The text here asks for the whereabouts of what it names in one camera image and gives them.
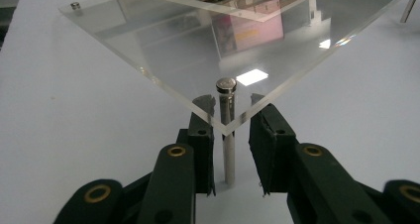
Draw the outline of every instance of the white tabletop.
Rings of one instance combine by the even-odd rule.
[[[127,185],[153,170],[190,113],[62,16],[84,0],[20,0],[0,52],[0,222],[52,223],[81,185]],[[275,100],[300,142],[328,148],[356,180],[382,190],[390,179],[420,182],[420,4],[408,0],[358,34]],[[285,195],[262,198],[236,132],[237,184],[197,196],[197,223],[292,223]]]

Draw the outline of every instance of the hole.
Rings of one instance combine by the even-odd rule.
[[[355,210],[352,213],[353,218],[355,218],[357,221],[361,222],[361,223],[372,223],[373,219],[371,219],[371,216],[365,212],[365,211],[361,211],[361,210]]]
[[[319,157],[322,156],[322,151],[316,147],[305,147],[303,148],[303,152],[312,157]]]
[[[420,203],[420,188],[413,185],[402,185],[399,187],[399,191],[407,199]]]
[[[167,153],[172,157],[181,157],[186,153],[186,151],[183,147],[172,147],[167,150]]]
[[[87,203],[96,203],[104,200],[111,193],[111,187],[105,184],[93,186],[84,194],[84,201]]]
[[[155,222],[158,224],[168,223],[172,220],[173,214],[169,210],[162,210],[155,215]]]

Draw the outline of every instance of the silver cylindrical rod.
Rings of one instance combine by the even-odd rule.
[[[414,3],[416,2],[416,0],[410,0],[408,1],[407,7],[405,7],[405,11],[404,14],[402,14],[402,18],[400,23],[406,23],[408,16],[410,16],[411,10],[413,9]]]
[[[235,90],[237,82],[234,78],[221,78],[216,83],[220,93],[220,115],[222,123],[227,125],[235,118]],[[235,183],[235,137],[234,133],[223,136],[223,157],[225,181],[229,186]]]

